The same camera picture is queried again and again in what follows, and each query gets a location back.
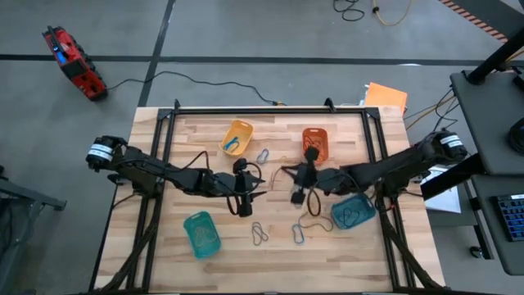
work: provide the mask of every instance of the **wooden tabletop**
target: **wooden tabletop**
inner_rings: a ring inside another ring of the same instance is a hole
[[[145,153],[151,149],[157,110],[138,108],[134,118],[129,144],[141,148]],[[408,148],[408,137],[398,108],[381,107],[380,112],[389,154]],[[332,232],[325,232],[318,226],[304,229],[305,243],[297,245],[293,242],[291,227],[307,209],[305,206],[297,209],[290,203],[293,184],[287,175],[279,173],[275,177],[273,189],[269,183],[278,167],[299,161],[301,133],[308,127],[324,128],[328,133],[329,159],[319,169],[368,162],[360,115],[177,116],[170,162],[175,166],[185,166],[199,152],[206,150],[213,171],[231,173],[235,159],[220,151],[219,143],[234,119],[244,120],[255,128],[253,138],[243,154],[248,161],[255,161],[264,148],[269,150],[269,162],[261,166],[266,183],[259,188],[268,193],[254,200],[252,216],[239,218],[229,213],[222,198],[188,196],[168,184],[150,292],[391,291],[378,215],[348,230],[335,227]],[[370,122],[377,157],[380,158],[373,120]],[[159,155],[162,154],[164,139],[165,134],[162,135]],[[204,158],[196,161],[192,167],[205,167]],[[420,193],[420,188],[414,184],[410,185],[409,190]],[[130,187],[119,188],[115,201],[130,193]],[[324,197],[320,194],[320,197],[324,216],[329,216],[333,203],[342,200],[337,196]],[[399,198],[399,203],[409,249],[431,277],[443,284],[423,199],[404,194]],[[109,282],[131,252],[139,207],[140,197],[135,197],[113,210],[96,288]],[[221,250],[216,255],[202,260],[193,256],[183,228],[184,220],[199,211],[211,214],[222,241]],[[253,245],[251,235],[251,224],[255,221],[260,222],[269,235],[269,241],[258,247]],[[308,217],[303,224],[315,221]],[[404,282],[404,270],[398,252],[395,259],[401,281]],[[144,255],[138,267],[137,284],[142,279],[143,261]]]

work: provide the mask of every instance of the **gray floor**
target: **gray floor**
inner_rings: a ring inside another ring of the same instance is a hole
[[[401,5],[382,1],[384,17]],[[93,55],[151,55],[167,0],[67,2],[0,1],[0,54],[48,54],[40,33],[46,25],[67,28]],[[359,7],[369,10],[370,1]],[[348,57],[472,60],[489,56],[500,43],[437,0],[414,1],[404,23],[385,28],[368,13],[341,21],[324,0],[178,0],[162,56]],[[147,63],[98,62],[109,85],[143,79]],[[436,103],[458,66],[335,66],[161,63],[213,82],[255,85],[268,99],[314,105],[327,97],[357,103],[364,85],[384,84],[409,93],[409,112]],[[85,291],[102,240],[114,187],[88,170],[85,153],[102,134],[129,136],[142,85],[124,84],[104,102],[84,98],[50,61],[0,61],[0,163],[17,183],[69,201],[62,213],[44,210],[25,254],[19,288],[38,294]],[[263,103],[249,89],[191,84],[164,75],[152,84],[147,105],[249,106]],[[457,132],[475,147],[459,110]],[[412,142],[433,128],[436,116],[409,130]],[[447,284],[467,291],[519,293],[524,281],[509,277],[495,261],[471,258],[472,229],[434,229]]]

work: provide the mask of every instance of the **black metal frame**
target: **black metal frame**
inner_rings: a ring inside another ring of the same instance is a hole
[[[381,122],[380,113],[379,113],[378,108],[377,107],[335,108],[333,106],[331,99],[329,98],[324,103],[324,107],[182,108],[180,107],[178,101],[176,101],[173,109],[161,108],[158,110],[158,115],[156,118],[155,133],[153,136],[153,143],[151,145],[151,155],[156,157],[156,153],[157,153],[159,142],[160,142],[160,132],[162,129],[162,124],[166,119],[169,119],[168,132],[167,132],[166,140],[165,140],[164,155],[162,159],[163,161],[169,160],[169,151],[171,147],[172,138],[174,135],[174,122],[175,122],[175,118],[177,115],[332,114],[332,113],[357,114],[361,116],[363,129],[364,129],[364,137],[365,137],[366,146],[368,149],[368,157],[371,162],[377,161],[377,156],[375,155],[375,150],[373,146],[371,128],[369,124],[369,119],[370,118],[373,119],[375,122],[376,130],[377,130],[377,139],[378,139],[378,145],[380,148],[381,157],[382,158],[388,157],[387,150],[386,150],[386,139],[384,137],[384,133],[382,129],[382,122]],[[162,184],[161,191],[159,191],[158,196],[156,196],[155,207],[153,210],[153,217],[151,218],[151,223],[149,225],[149,227],[151,227],[152,225],[155,226],[155,232],[147,240],[147,242],[149,243],[149,247],[147,250],[147,256],[146,256],[146,261],[145,261],[145,269],[144,269],[143,278],[142,278],[142,286],[140,288],[134,287],[135,276],[137,272],[137,262],[134,261],[129,269],[128,280],[127,280],[124,290],[107,290],[107,291],[93,290],[95,280],[97,277],[98,266],[102,258],[102,250],[103,250],[103,246],[105,243],[107,229],[109,226],[109,220],[111,219],[111,213],[110,213],[108,221],[107,221],[106,231],[104,233],[104,241],[102,241],[102,245],[100,247],[100,251],[99,251],[99,255],[97,259],[96,268],[93,271],[93,277],[92,277],[90,288],[89,288],[90,293],[96,293],[96,294],[103,293],[105,295],[121,294],[125,292],[127,293],[134,293],[134,292],[148,293],[150,282],[151,282],[152,264],[153,264],[153,258],[154,258],[154,253],[155,253],[155,244],[156,244],[156,231],[158,229],[158,224],[160,222],[160,211],[161,211],[161,205],[162,205],[162,200],[163,200],[163,193],[164,193],[164,185]],[[145,236],[145,234],[143,233],[143,229],[144,229],[145,221],[146,221],[147,207],[148,207],[150,200],[151,198],[148,196],[145,196],[142,199],[142,203],[140,206],[140,212],[138,214],[137,231],[135,234],[135,240],[134,240],[134,245],[133,245],[133,251],[135,252],[138,250],[138,255],[140,254],[140,251],[141,251],[139,247],[142,246],[140,245],[140,241]],[[398,206],[395,206],[395,208],[393,209],[393,215],[395,218],[395,228],[397,230],[397,233],[399,234],[402,241],[406,243],[407,239],[405,237],[402,217],[401,217],[400,209]],[[384,248],[386,252],[386,259],[387,259],[387,264],[388,264],[390,277],[391,277],[391,285],[393,287],[392,291],[394,292],[398,288],[402,288],[402,287],[400,286],[398,270],[397,270],[396,263],[395,263],[395,253],[393,252],[393,247],[391,245],[391,239],[387,235],[387,233],[384,231],[384,227],[383,227],[384,222],[385,220],[381,218],[381,229],[382,229],[382,236],[384,238]],[[404,271],[406,273],[408,288],[414,288],[415,280],[414,280],[413,272],[410,269],[407,261],[404,258],[403,258],[403,262],[404,262]]]

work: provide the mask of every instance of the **blue keyboard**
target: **blue keyboard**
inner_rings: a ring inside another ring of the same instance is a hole
[[[494,197],[510,242],[524,241],[524,198]]]

